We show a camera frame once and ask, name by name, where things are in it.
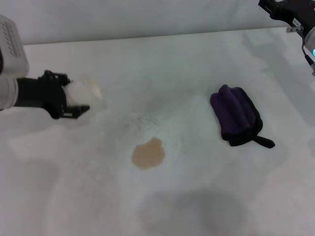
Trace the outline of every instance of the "tan stain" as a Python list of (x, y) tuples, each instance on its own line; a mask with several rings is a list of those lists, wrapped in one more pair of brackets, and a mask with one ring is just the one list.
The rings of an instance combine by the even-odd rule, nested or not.
[(160, 165), (165, 158), (162, 141), (153, 137), (147, 143), (137, 145), (132, 153), (132, 162), (142, 170)]

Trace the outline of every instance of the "white table surface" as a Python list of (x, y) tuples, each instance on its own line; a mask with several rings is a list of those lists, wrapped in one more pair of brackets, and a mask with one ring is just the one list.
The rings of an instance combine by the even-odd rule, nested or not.
[[(26, 46), (45, 69), (92, 78), (106, 102), (80, 120), (0, 113), (0, 235), (311, 236), (315, 77), (284, 28)], [(230, 147), (209, 106), (223, 84), (260, 111), (261, 136)], [(160, 138), (163, 163), (131, 161)]]

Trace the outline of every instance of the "white wall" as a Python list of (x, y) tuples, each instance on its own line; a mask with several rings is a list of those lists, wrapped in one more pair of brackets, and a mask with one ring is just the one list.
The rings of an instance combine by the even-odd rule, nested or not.
[(258, 0), (2, 0), (25, 44), (284, 26)]

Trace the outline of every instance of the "folded purple towel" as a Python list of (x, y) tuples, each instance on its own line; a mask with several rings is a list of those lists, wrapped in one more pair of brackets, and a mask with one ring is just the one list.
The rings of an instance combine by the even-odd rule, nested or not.
[(211, 106), (218, 117), (222, 138), (231, 146), (239, 146), (251, 140), (273, 148), (275, 143), (257, 136), (262, 130), (260, 114), (245, 91), (223, 85), (210, 98)]

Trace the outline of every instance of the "liquid spill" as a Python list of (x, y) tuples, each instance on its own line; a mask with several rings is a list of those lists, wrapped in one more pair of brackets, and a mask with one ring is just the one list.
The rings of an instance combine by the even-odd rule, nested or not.
[(165, 158), (162, 141), (153, 137), (147, 143), (137, 145), (132, 153), (132, 162), (141, 170), (160, 165)]

